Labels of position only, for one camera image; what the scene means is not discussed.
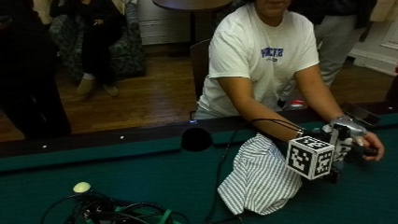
cube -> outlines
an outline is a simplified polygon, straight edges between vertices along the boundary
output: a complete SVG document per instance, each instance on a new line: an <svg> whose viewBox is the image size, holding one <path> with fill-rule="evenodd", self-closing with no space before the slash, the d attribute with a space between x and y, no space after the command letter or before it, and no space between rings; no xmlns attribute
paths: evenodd
<svg viewBox="0 0 398 224"><path fill-rule="evenodd" d="M331 169L334 145L309 136L289 142L285 165L307 179L317 179Z"/></svg>

striped cloth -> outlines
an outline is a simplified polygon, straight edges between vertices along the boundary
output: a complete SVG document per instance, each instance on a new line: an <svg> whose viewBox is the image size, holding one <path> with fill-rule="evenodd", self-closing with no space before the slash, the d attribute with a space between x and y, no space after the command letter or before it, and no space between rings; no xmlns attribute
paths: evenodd
<svg viewBox="0 0 398 224"><path fill-rule="evenodd" d="M238 150L218 194L234 215L248 209L264 216L284 207L301 185L300 174L285 167L274 143L258 133Z"/></svg>

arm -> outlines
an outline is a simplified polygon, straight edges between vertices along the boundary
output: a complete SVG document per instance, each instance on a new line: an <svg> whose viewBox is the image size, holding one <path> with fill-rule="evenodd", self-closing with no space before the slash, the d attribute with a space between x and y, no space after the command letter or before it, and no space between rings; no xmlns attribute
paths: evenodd
<svg viewBox="0 0 398 224"><path fill-rule="evenodd" d="M323 83L319 67L314 65L294 74L297 87L309 107L317 112L326 122L343 115L342 110Z"/></svg>
<svg viewBox="0 0 398 224"><path fill-rule="evenodd" d="M326 122L343 115L343 112L331 96L331 92L322 81L319 67L314 65L294 74L297 87L307 102L309 107L317 112ZM366 161L379 161L385 156L385 147L377 135L367 132L362 136L363 146L378 150L375 157L363 157Z"/></svg>
<svg viewBox="0 0 398 224"><path fill-rule="evenodd" d="M237 109L237 112L246 120L253 119L281 119L281 117L270 108L254 99L253 84L246 77L220 77L218 84L222 87L232 103ZM289 141L296 138L297 131L284 127L282 125L273 123L272 121L260 121L254 123L254 126L266 134Z"/></svg>

wall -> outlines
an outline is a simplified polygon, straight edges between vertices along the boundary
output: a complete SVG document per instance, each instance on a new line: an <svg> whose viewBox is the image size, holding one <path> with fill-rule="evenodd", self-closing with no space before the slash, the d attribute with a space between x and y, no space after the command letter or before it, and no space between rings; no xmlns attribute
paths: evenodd
<svg viewBox="0 0 398 224"><path fill-rule="evenodd" d="M358 42L350 51L354 64L395 75L398 64L398 21L375 22L365 42Z"/></svg>

baseboard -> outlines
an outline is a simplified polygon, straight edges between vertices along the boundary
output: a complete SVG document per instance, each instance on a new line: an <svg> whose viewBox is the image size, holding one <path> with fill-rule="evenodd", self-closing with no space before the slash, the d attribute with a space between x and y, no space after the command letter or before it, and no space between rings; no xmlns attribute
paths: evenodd
<svg viewBox="0 0 398 224"><path fill-rule="evenodd" d="M361 49L353 49L350 51L350 57L355 59L353 62L354 65L367 67L371 70L395 76L397 59L366 52Z"/></svg>

